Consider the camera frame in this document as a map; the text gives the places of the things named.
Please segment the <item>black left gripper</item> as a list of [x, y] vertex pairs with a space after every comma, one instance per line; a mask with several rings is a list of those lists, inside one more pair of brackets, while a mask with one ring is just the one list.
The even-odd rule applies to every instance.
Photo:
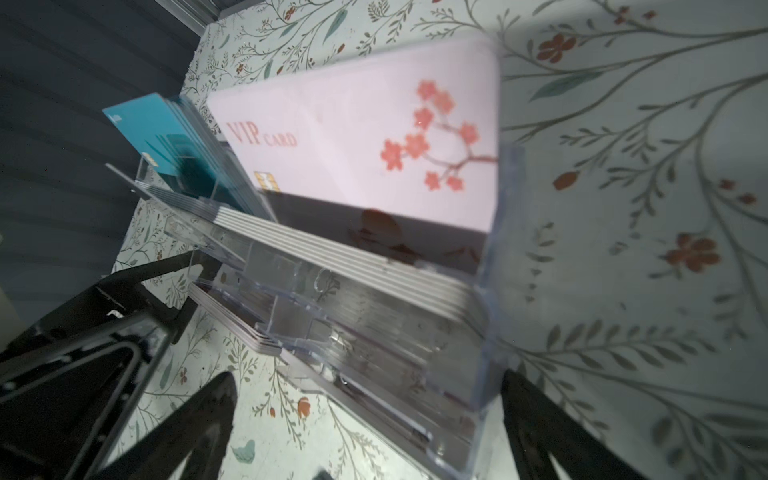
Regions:
[[198, 250], [117, 271], [1, 354], [1, 476], [101, 479], [143, 388], [222, 263]]

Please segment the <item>clear acrylic card display stand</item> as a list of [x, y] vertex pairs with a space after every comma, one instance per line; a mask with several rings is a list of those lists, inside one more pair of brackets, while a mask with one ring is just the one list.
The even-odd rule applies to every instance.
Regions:
[[490, 465], [504, 361], [491, 266], [507, 201], [523, 178], [523, 153], [500, 151], [497, 219], [473, 287], [484, 328], [457, 323], [170, 207], [126, 184], [167, 217], [166, 232], [222, 263], [201, 289], [282, 347], [288, 379], [323, 393], [407, 459], [440, 479], [480, 479]]

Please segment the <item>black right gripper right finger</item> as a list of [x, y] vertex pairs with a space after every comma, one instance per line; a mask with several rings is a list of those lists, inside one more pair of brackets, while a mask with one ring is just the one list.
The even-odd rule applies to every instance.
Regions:
[[504, 426], [521, 479], [641, 479], [524, 376], [508, 370], [501, 400]]

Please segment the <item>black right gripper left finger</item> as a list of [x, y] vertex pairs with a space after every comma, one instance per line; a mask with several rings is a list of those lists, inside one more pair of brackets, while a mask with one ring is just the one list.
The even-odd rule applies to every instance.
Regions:
[[95, 479], [216, 479], [227, 453], [237, 405], [234, 376], [221, 372]]

